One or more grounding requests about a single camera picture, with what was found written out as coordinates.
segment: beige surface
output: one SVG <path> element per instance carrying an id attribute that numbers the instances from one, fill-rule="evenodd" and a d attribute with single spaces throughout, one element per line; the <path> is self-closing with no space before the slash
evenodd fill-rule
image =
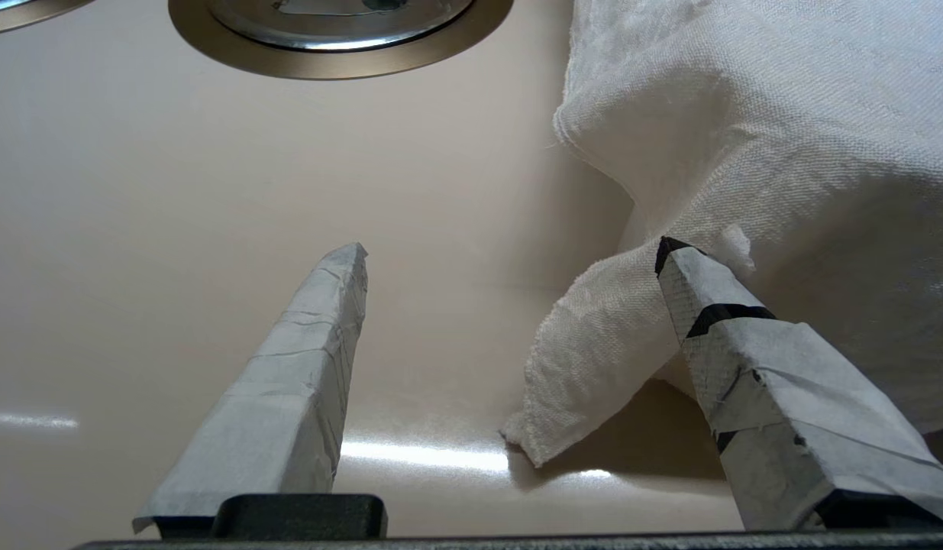
<path id="1" fill-rule="evenodd" d="M 164 2 L 0 35 L 0 550 L 129 536 L 352 240 L 369 318 L 336 490 L 384 497 L 391 535 L 738 528 L 700 415 L 660 384 L 541 474 L 496 434 L 535 326 L 631 208 L 551 133 L 570 11 L 521 0 L 453 59 L 343 82 L 220 66 Z"/>

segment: sink drain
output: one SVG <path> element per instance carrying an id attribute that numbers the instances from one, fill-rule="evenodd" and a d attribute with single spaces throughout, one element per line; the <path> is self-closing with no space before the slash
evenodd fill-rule
<path id="1" fill-rule="evenodd" d="M 91 2 L 91 0 L 0 0 L 0 32 L 27 27 Z"/>
<path id="2" fill-rule="evenodd" d="M 341 79 L 447 59 L 491 34 L 512 0 L 169 0 L 189 44 L 267 76 Z"/>

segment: white towel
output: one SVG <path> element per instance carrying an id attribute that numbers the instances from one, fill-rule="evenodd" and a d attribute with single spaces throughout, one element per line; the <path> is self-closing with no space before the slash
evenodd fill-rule
<path id="1" fill-rule="evenodd" d="M 571 47 L 555 128 L 638 246 L 556 302 L 506 438 L 541 465 L 677 350 L 662 234 L 943 428 L 943 0 L 576 0 Z"/>

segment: stainless steel drain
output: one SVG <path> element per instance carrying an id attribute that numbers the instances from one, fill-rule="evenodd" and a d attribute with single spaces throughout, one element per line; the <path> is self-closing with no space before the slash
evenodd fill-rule
<path id="1" fill-rule="evenodd" d="M 398 73 L 470 48 L 512 0 L 169 0 L 179 34 L 213 59 L 267 76 Z"/>
<path id="2" fill-rule="evenodd" d="M 27 27 L 88 2 L 91 0 L 0 0 L 0 32 Z"/>

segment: metal drain cover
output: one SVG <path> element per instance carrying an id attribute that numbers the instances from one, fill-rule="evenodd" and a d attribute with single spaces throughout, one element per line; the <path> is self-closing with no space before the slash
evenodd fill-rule
<path id="1" fill-rule="evenodd" d="M 471 0 L 209 0 L 231 31 L 272 46 L 343 52 L 381 48 L 447 24 Z"/>
<path id="2" fill-rule="evenodd" d="M 27 27 L 88 2 L 91 0 L 0 0 L 0 32 Z"/>
<path id="3" fill-rule="evenodd" d="M 460 53 L 512 0 L 168 0 L 182 38 L 251 73 L 332 80 L 400 73 Z"/>

